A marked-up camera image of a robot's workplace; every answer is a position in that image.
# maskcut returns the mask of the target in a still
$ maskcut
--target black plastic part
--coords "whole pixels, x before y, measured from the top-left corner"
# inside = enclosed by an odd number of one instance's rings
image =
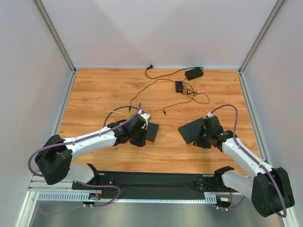
[[[99,173],[97,175],[94,176],[93,179],[91,179],[91,181],[87,182],[87,184],[90,184],[90,185],[114,185],[114,178],[113,177],[105,177],[104,175],[100,175]],[[87,186],[84,186],[80,183],[77,183],[77,182],[73,182],[72,183],[72,186],[71,188],[73,190],[108,190],[106,188],[96,188],[96,187],[87,187]]]
[[[185,143],[189,144],[189,143],[195,141],[195,139],[198,136],[200,127],[203,127],[203,126],[204,126],[204,121],[203,121],[203,117],[201,117],[191,123],[188,123],[186,125],[179,127],[178,131],[180,132]]]
[[[44,147],[62,142],[64,140],[59,135],[54,135],[46,142]],[[68,150],[66,146],[59,146],[37,154],[35,162],[48,185],[58,183],[66,177],[70,170],[71,153],[72,150]]]
[[[110,123],[107,126],[109,128],[114,128],[123,121]],[[114,133],[117,139],[114,146],[120,143],[126,143],[128,141],[130,141],[131,144],[136,145],[138,147],[145,146],[147,129],[142,129],[144,124],[145,124],[145,119],[141,117],[139,114],[137,114],[133,119],[130,120],[130,122],[128,122],[127,124],[123,125],[118,129],[115,129]]]
[[[112,129],[112,128],[118,126],[118,125],[119,125],[118,122],[114,122],[114,123],[108,124],[107,126]],[[113,132],[115,133],[115,137],[117,138],[114,146],[118,145],[120,143],[128,142],[129,134],[123,127],[117,128]]]
[[[156,136],[159,130],[159,125],[149,122],[148,129],[146,133],[146,140],[154,142],[156,140]]]
[[[200,185],[203,192],[231,192],[231,189],[227,188],[222,180],[222,175],[230,170],[234,170],[234,168],[226,166],[216,170],[211,177],[200,176],[197,184]]]
[[[196,79],[203,76],[203,71],[200,67],[195,67],[192,70],[186,71],[185,76],[188,80]]]
[[[150,200],[203,200],[204,193],[196,190],[198,174],[163,174],[100,171],[104,185],[118,186],[121,189],[120,199]],[[96,190],[73,183],[75,190]],[[117,190],[102,189],[102,198],[112,199]]]
[[[149,70],[149,69],[152,69],[152,68],[153,68],[153,66],[150,65],[149,67],[146,68],[146,70]]]
[[[280,167],[272,169],[270,174],[279,187],[286,208],[294,206],[294,195],[287,172]],[[254,177],[251,201],[257,212],[264,217],[283,210],[279,196],[267,174],[258,174]]]
[[[232,202],[221,201],[220,197],[216,197],[216,199],[217,199],[217,203],[215,204],[215,206],[218,206],[218,207],[228,208],[232,204]]]
[[[200,127],[194,145],[202,148],[214,146],[222,152],[222,143],[232,138],[233,132],[230,130],[224,131],[216,116],[205,118],[204,124],[205,127]]]
[[[176,86],[176,92],[177,93],[183,93],[183,83],[182,81],[175,81],[175,86]]]

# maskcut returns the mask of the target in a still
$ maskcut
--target white wall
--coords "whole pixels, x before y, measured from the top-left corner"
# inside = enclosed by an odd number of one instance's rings
[[[276,0],[43,0],[77,67],[239,68]]]
[[[303,226],[303,1],[285,1],[244,77],[270,162],[289,174]]]
[[[31,153],[51,136],[71,72],[32,0],[0,1],[0,225],[15,225]]]

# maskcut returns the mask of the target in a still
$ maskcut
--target cable plug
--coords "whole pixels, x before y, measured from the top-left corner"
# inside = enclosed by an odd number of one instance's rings
[[[146,70],[149,70],[149,69],[152,69],[152,68],[153,68],[153,66],[150,65],[149,67],[146,68]]]

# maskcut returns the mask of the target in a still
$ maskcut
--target metal frame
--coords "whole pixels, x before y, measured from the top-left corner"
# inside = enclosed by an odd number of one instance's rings
[[[249,61],[251,60],[251,58],[253,56],[253,54],[255,53],[257,48],[259,47],[261,41],[263,40],[265,34],[269,30],[271,24],[273,23],[274,19],[276,18],[277,14],[280,11],[284,2],[285,2],[285,0],[277,0],[275,6],[273,7],[272,11],[270,12],[270,14],[267,18],[264,26],[262,27],[260,33],[258,34],[254,44],[252,45],[250,51],[248,52],[243,64],[241,65],[241,67],[239,69],[240,73],[244,72],[245,68],[247,67]]]
[[[247,106],[247,109],[248,109],[248,112],[249,112],[249,115],[250,115],[250,122],[251,122],[253,131],[254,131],[255,136],[256,136],[256,142],[257,142],[257,145],[258,145],[258,149],[259,149],[261,158],[268,162],[269,160],[267,159],[266,149],[265,149],[263,139],[262,139],[263,136],[261,134],[257,118],[254,114],[254,108],[253,108],[250,96],[248,94],[248,91],[247,91],[247,85],[246,85],[245,79],[243,77],[243,73],[238,72],[238,74],[239,74],[239,80],[240,80],[240,84],[241,84],[242,91],[243,91],[243,94],[244,94],[244,99],[245,99],[245,102],[246,102],[246,106]]]
[[[34,214],[39,192],[27,192],[24,199],[16,227],[29,227],[30,221]]]
[[[55,126],[55,128],[54,128],[53,135],[55,135],[55,134],[57,134],[57,133],[59,132],[59,129],[60,129],[60,126],[61,126],[61,122],[62,122],[64,113],[65,113],[65,109],[66,109],[68,100],[70,99],[71,90],[72,90],[72,87],[74,86],[74,82],[75,82],[77,73],[78,73],[77,70],[76,70],[76,71],[73,71],[73,72],[71,73],[71,80],[70,80],[70,82],[69,82],[69,85],[68,85],[68,88],[67,88],[67,91],[66,91],[66,95],[65,95],[65,98],[64,98],[63,106],[62,106],[62,109],[61,109],[61,111],[60,111],[58,120],[57,120],[57,122],[56,122],[56,126]]]
[[[42,3],[41,0],[33,0],[35,6],[37,7],[37,10],[39,11],[43,21],[45,22],[46,27],[48,28],[49,32],[51,33],[53,40],[55,41],[55,43],[57,44],[62,56],[64,57],[66,63],[68,64],[68,66],[70,67],[72,72],[76,71],[76,68],[74,66],[74,64],[71,61],[71,58],[69,57],[55,27],[53,26],[53,23]]]

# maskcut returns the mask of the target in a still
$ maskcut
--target gray floor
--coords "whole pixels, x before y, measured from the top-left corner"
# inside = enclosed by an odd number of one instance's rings
[[[234,204],[241,196],[234,196]],[[59,215],[43,212],[65,211]],[[31,227],[267,227],[283,226],[277,215],[261,217],[249,200],[236,210],[216,210],[208,204],[114,203],[98,208],[68,209],[80,202],[38,202]]]

